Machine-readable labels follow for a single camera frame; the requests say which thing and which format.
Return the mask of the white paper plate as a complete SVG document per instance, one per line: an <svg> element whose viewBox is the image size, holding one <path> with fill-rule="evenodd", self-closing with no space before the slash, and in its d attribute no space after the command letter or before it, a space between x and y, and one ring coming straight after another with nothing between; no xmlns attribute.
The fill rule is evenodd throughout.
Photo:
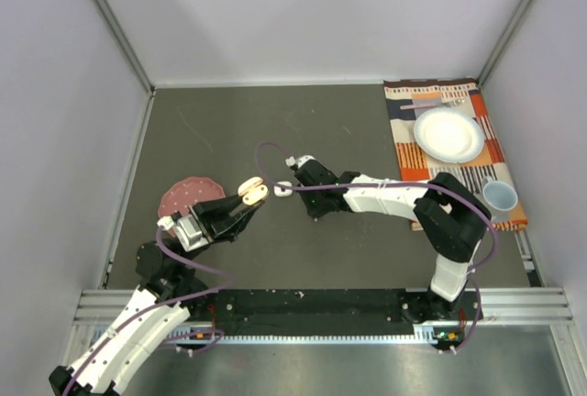
<svg viewBox="0 0 587 396"><path fill-rule="evenodd" d="M447 163L476 159L484 135L474 118L452 108L425 111L414 124L416 144L430 157Z"/></svg>

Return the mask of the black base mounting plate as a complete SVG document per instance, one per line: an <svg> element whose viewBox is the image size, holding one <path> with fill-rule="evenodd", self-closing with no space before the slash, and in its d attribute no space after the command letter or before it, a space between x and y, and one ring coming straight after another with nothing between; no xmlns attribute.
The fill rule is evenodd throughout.
<svg viewBox="0 0 587 396"><path fill-rule="evenodd" d="M223 290L197 319L228 336L387 336L469 323L480 309L474 291L447 304L426 289Z"/></svg>

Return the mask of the pink polka dot plate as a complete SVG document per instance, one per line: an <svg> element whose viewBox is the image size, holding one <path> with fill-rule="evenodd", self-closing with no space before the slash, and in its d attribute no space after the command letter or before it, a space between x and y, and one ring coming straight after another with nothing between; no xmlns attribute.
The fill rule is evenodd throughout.
<svg viewBox="0 0 587 396"><path fill-rule="evenodd" d="M171 216L179 212L188 214L188 208L199 202L224 198L223 187L206 177L188 177L176 182L162 197L158 209L158 217Z"/></svg>

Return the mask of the patterned orange placemat cloth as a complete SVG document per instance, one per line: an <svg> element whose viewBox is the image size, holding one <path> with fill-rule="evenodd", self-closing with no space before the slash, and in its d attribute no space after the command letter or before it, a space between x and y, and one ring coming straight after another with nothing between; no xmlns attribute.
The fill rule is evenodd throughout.
<svg viewBox="0 0 587 396"><path fill-rule="evenodd" d="M513 184L475 79L385 81L383 90L402 180L448 172L479 199L486 177Z"/></svg>

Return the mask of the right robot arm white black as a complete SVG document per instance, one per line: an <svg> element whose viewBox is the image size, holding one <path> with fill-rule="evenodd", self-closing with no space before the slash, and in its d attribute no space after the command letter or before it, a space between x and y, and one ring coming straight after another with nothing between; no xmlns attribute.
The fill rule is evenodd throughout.
<svg viewBox="0 0 587 396"><path fill-rule="evenodd" d="M345 171L337 176L310 155L285 160L298 181L308 215L375 213L419 223L437 252L429 285L428 308L441 319L461 305L472 260L491 224L490 211L453 175L440 172L430 181L375 179Z"/></svg>

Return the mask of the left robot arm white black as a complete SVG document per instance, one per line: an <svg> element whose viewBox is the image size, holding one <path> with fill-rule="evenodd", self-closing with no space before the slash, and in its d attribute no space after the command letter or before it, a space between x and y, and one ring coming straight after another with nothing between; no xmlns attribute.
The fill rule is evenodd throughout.
<svg viewBox="0 0 587 396"><path fill-rule="evenodd" d="M220 292L199 281L202 270L230 277L195 262L214 244L233 242L263 206L251 195L196 203L187 214L174 212L157 222L154 241L138 250L139 286L115 321L69 366L49 377L56 395L119 395L167 335L207 311L206 296Z"/></svg>

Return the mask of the pink handled fork rear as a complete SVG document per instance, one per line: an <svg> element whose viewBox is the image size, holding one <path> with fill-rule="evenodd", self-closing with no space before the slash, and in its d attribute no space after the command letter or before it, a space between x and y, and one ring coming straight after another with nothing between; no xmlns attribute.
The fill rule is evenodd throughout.
<svg viewBox="0 0 587 396"><path fill-rule="evenodd" d="M405 104L400 107L402 111L405 110L418 110L418 109L428 109L428 108L435 108L435 107L455 107L457 105L464 104L466 100L464 98L453 99L449 101L441 101L436 103L426 103L426 104Z"/></svg>

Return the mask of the pink earbud charging case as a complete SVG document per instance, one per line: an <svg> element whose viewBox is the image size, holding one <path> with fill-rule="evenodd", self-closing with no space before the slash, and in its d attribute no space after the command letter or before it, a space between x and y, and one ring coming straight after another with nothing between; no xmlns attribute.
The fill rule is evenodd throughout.
<svg viewBox="0 0 587 396"><path fill-rule="evenodd" d="M238 187L238 196L242 199L242 203L247 206L264 201L268 195L269 189L265 185L264 180L259 176L242 182Z"/></svg>

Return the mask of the white earbud charging case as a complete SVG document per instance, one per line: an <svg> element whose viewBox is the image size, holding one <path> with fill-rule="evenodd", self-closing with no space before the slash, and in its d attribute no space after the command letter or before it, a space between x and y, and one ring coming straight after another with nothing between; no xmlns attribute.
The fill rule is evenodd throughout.
<svg viewBox="0 0 587 396"><path fill-rule="evenodd" d="M289 181L279 181L273 186L277 198L285 198L294 194L293 185Z"/></svg>

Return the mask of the light blue cup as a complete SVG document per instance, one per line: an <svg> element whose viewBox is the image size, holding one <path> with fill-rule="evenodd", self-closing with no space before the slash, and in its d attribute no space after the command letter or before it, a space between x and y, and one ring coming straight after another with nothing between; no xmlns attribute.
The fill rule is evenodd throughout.
<svg viewBox="0 0 587 396"><path fill-rule="evenodd" d="M482 179L482 199L488 205L492 220L502 220L503 216L511 212L518 205L518 195L513 186L495 180L491 176Z"/></svg>

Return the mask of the right aluminium corner post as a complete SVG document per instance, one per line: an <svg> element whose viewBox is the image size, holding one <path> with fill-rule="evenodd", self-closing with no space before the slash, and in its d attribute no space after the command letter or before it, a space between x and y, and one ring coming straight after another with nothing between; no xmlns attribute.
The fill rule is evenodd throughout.
<svg viewBox="0 0 587 396"><path fill-rule="evenodd" d="M496 67L507 52L509 45L515 38L515 34L521 28L528 11L535 2L536 0L520 0L518 2L478 75L477 83L480 88L486 85L491 79Z"/></svg>

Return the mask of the aluminium corner post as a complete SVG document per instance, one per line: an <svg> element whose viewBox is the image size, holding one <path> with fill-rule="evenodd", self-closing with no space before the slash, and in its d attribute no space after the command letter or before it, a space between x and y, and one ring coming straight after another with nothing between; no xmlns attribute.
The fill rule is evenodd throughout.
<svg viewBox="0 0 587 396"><path fill-rule="evenodd" d="M130 68L140 86L147 94L152 94L155 86L149 78L145 68L142 66L138 55L133 49L124 29L119 23L114 10L108 3L108 0L92 0L99 16L102 18L105 26L119 49L124 61Z"/></svg>
<svg viewBox="0 0 587 396"><path fill-rule="evenodd" d="M480 88L486 85L491 79L496 67L507 52L509 45L515 38L515 34L521 28L528 11L535 2L536 0L520 0L518 2L478 75L477 83Z"/></svg>

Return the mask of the left aluminium corner post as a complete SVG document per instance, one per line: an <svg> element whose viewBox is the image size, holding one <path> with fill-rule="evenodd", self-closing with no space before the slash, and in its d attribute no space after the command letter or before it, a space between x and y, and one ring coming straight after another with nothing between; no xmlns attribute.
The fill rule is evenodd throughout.
<svg viewBox="0 0 587 396"><path fill-rule="evenodd" d="M114 10L108 3L108 0L92 0L99 16L102 18L105 26L119 49L124 61L130 68L140 86L147 94L152 94L155 86L149 78L145 68L142 66L138 55L133 49L124 29L119 23Z"/></svg>

